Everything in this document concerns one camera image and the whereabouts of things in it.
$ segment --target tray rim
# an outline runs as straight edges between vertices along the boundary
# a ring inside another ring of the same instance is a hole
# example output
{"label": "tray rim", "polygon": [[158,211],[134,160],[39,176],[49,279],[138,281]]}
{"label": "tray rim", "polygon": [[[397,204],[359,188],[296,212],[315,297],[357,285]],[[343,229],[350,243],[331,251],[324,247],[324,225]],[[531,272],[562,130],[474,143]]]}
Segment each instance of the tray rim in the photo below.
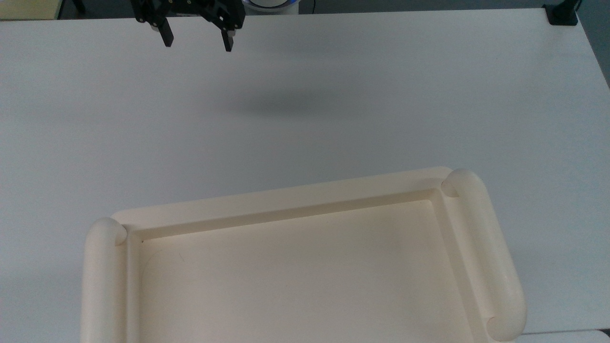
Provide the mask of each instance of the tray rim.
{"label": "tray rim", "polygon": [[[109,299],[119,296],[111,290],[117,288],[113,275],[121,262],[126,265],[125,341],[139,342],[139,245],[146,239],[425,199],[448,228],[443,242],[452,251],[451,268],[475,342],[513,341],[525,328],[525,298],[487,190],[471,171],[435,167],[130,209],[102,218],[85,242],[81,342],[116,337],[116,302]],[[452,219],[457,215],[463,220]],[[117,253],[122,245],[126,261],[119,261]]]}

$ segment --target table surface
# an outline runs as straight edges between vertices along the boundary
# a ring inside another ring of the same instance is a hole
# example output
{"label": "table surface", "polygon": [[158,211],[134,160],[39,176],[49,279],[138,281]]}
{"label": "table surface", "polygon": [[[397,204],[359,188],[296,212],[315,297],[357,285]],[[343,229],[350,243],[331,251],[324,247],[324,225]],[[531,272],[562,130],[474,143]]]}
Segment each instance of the table surface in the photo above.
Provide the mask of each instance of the table surface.
{"label": "table surface", "polygon": [[573,331],[561,333],[523,334],[515,343],[610,343],[601,331]]}
{"label": "table surface", "polygon": [[0,20],[57,19],[61,0],[0,0]]}
{"label": "table surface", "polygon": [[542,9],[0,23],[0,337],[75,341],[98,217],[423,167],[482,177],[527,333],[610,327],[610,92]]}

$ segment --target tray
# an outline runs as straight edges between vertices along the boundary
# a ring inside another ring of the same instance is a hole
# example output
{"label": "tray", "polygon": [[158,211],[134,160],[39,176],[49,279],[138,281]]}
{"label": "tray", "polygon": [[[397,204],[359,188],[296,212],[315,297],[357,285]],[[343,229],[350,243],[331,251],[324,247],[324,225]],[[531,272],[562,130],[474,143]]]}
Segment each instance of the tray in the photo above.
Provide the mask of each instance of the tray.
{"label": "tray", "polygon": [[82,343],[513,341],[525,317],[467,170],[131,209],[85,242]]}

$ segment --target tray handle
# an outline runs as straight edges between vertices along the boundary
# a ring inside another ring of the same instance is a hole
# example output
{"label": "tray handle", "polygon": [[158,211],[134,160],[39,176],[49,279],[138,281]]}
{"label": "tray handle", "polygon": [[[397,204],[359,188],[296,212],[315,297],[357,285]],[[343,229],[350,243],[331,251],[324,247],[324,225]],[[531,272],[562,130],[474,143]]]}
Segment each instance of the tray handle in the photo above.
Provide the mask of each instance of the tray handle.
{"label": "tray handle", "polygon": [[462,199],[475,235],[478,259],[493,306],[487,333],[496,341],[513,341],[525,328],[525,296],[487,188],[472,171],[456,169],[447,176],[441,189],[448,197]]}
{"label": "tray handle", "polygon": [[125,228],[112,218],[96,220],[87,234],[82,274],[81,343],[113,341],[115,247],[126,238]]}

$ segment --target floor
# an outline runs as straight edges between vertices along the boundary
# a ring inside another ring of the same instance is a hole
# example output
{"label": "floor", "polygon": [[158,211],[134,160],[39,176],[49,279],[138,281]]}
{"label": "floor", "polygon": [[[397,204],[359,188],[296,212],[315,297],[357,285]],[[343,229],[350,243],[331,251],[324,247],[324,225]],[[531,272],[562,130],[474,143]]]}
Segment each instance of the floor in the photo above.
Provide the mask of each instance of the floor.
{"label": "floor", "polygon": [[[133,16],[128,0],[83,0],[87,13],[78,15],[71,0],[64,0],[60,19],[130,18]],[[299,14],[362,13],[423,10],[472,10],[538,8],[558,0],[302,0]],[[578,10],[584,30],[597,57],[601,70],[610,85],[610,0],[584,0]]]}

